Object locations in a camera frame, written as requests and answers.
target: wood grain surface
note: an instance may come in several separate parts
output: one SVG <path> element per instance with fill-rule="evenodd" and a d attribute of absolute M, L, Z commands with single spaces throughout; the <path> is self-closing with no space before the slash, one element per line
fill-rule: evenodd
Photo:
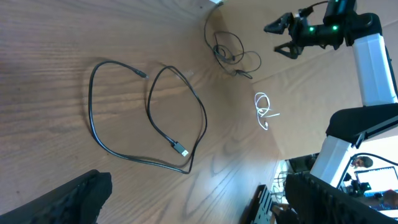
<path fill-rule="evenodd" d="M 203 19 L 212 7 L 208 0 L 1 1 L 0 214 L 98 169 L 113 181 L 98 223 L 239 223 L 279 155 L 257 124 L 250 81 L 225 75 L 206 48 Z M 223 27 L 215 14 L 209 28 Z M 104 59 L 150 76 L 104 65 L 95 78 L 98 134 L 125 154 L 185 163 L 144 105 L 162 64 L 190 80 L 209 122 L 190 175 L 119 159 L 95 143 L 88 80 Z M 191 151 L 203 120 L 188 88 L 165 73 L 152 103 L 158 126 Z"/>

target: desk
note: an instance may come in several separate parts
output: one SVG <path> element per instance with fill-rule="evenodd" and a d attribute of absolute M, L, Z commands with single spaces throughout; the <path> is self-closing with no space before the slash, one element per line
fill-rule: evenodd
<path fill-rule="evenodd" d="M 0 3 L 0 213 L 98 169 L 113 181 L 99 223 L 237 223 L 257 185 L 273 178 L 279 155 L 271 132 L 257 124 L 250 81 L 225 75 L 205 47 L 203 18 L 212 5 Z M 121 153 L 185 162 L 150 125 L 144 99 L 161 63 L 190 80 L 209 122 L 190 175 L 119 159 L 91 137 L 88 80 L 106 58 L 150 76 L 145 81 L 114 65 L 96 75 L 96 128 Z M 191 151 L 202 120 L 188 88 L 165 73 L 152 102 L 157 125 Z"/>

